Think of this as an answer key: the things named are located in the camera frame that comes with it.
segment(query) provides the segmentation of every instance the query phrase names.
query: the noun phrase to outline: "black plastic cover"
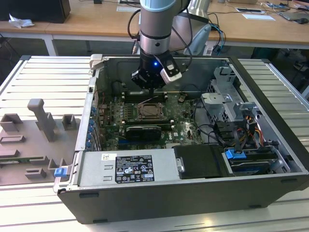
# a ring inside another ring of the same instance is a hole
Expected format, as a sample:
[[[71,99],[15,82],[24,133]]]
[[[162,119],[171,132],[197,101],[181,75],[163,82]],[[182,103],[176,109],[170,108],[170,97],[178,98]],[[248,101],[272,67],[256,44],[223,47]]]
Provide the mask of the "black plastic cover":
[[[180,179],[228,177],[223,159],[223,148],[219,145],[175,146],[175,157],[183,160],[184,172]]]

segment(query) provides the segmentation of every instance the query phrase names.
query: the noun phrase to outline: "desk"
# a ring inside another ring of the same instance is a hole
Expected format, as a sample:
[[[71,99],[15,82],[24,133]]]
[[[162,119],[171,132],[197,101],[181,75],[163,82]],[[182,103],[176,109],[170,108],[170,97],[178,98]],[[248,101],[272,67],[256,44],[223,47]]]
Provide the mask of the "desk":
[[[13,28],[0,22],[0,33],[5,37],[39,38],[46,43],[49,55],[57,55],[53,40],[132,41],[126,32],[131,12],[118,12],[116,3],[70,0],[71,14],[64,24],[35,23],[32,28]],[[213,0],[209,12],[232,12],[233,7],[262,9],[259,5],[218,3]],[[300,25],[271,14],[276,21],[245,19],[242,13],[217,14],[221,29],[226,33],[226,45],[309,49],[309,24]],[[210,19],[215,23],[214,15]],[[138,17],[131,24],[138,31]],[[218,33],[212,31],[209,44],[215,44]]]

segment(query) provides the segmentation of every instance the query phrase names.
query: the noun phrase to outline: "blue plastic clip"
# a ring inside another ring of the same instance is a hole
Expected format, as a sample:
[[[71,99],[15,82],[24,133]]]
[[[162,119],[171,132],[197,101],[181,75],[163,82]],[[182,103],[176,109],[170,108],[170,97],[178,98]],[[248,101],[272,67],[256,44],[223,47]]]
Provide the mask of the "blue plastic clip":
[[[228,149],[225,152],[225,155],[228,159],[245,159],[245,158],[247,158],[247,156],[244,152],[235,153],[234,149]]]
[[[67,177],[68,168],[56,168],[54,177]]]

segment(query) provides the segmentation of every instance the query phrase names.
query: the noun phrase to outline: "white sticker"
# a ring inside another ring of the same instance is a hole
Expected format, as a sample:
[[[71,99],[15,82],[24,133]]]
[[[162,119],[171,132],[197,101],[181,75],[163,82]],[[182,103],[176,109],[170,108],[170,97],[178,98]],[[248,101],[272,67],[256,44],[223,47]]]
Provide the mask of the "white sticker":
[[[103,153],[101,160],[116,160],[117,153]]]

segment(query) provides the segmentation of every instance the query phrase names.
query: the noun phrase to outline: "warning label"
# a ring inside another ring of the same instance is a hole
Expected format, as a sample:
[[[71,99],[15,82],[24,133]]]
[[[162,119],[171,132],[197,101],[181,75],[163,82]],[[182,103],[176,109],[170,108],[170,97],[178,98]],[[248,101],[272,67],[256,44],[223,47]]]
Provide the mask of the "warning label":
[[[116,157],[117,184],[155,181],[152,156]]]

